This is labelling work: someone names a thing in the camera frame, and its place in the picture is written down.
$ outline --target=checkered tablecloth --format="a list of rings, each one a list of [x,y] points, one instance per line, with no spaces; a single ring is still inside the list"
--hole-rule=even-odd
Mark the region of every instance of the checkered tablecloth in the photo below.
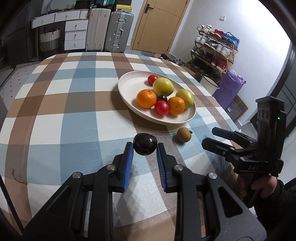
[[[190,142],[173,142],[181,126],[149,122],[123,103],[118,79],[134,70],[165,75],[195,94],[196,116],[182,125],[193,132]],[[13,101],[0,133],[0,172],[26,225],[73,172],[97,172],[139,132],[156,136],[167,154],[195,173],[222,173],[227,164],[201,146],[205,137],[230,144],[212,135],[215,126],[237,129],[180,66],[131,54],[59,54],[36,67]],[[163,192],[155,153],[134,154],[128,190],[114,193],[113,203],[117,240],[173,240],[176,194]],[[0,207],[11,220],[2,193]]]

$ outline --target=fruit bowl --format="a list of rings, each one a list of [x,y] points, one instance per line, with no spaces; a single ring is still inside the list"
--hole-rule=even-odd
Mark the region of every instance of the fruit bowl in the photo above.
[[[182,114],[178,116],[172,116],[170,114],[166,116],[159,116],[154,107],[150,109],[142,108],[136,101],[138,92],[144,89],[153,90],[152,86],[148,83],[147,79],[150,75],[157,75],[159,78],[167,78],[174,85],[174,92],[168,96],[168,99],[174,97],[176,93],[184,89],[181,85],[173,81],[172,79],[163,76],[161,74],[149,72],[149,71],[133,71],[128,72],[121,76],[118,82],[118,89],[124,103],[137,115],[142,118],[161,125],[183,124],[190,121],[196,113],[195,103],[190,108],[186,109]]]

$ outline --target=red tomato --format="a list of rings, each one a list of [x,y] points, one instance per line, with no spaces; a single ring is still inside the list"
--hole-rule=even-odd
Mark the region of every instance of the red tomato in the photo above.
[[[170,108],[167,104],[167,102],[165,102],[164,100],[159,100],[155,103],[155,111],[157,114],[159,114],[160,116],[165,116],[168,114]]]
[[[156,75],[150,75],[148,77],[148,83],[152,86],[153,83],[154,83],[154,81],[157,80],[157,79],[158,79],[158,76],[156,76]]]

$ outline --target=silver suitcase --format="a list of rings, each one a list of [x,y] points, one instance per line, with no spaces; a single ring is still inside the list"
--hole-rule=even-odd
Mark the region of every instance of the silver suitcase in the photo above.
[[[104,50],[123,53],[126,49],[128,36],[133,23],[133,14],[115,11],[111,13]]]
[[[85,49],[87,51],[104,49],[104,42],[110,14],[110,9],[93,8],[90,10],[85,44]]]

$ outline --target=metal screw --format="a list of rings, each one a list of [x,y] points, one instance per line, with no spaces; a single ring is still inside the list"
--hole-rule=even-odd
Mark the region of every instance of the metal screw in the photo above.
[[[113,164],[109,164],[106,168],[109,171],[113,171],[115,169],[115,166]]]
[[[217,174],[214,173],[214,172],[210,172],[208,175],[209,175],[209,178],[211,178],[211,179],[216,179],[217,178]]]
[[[174,169],[177,171],[182,171],[183,170],[183,166],[182,165],[175,165]]]
[[[81,177],[81,173],[80,172],[75,172],[72,174],[73,178],[80,178]]]

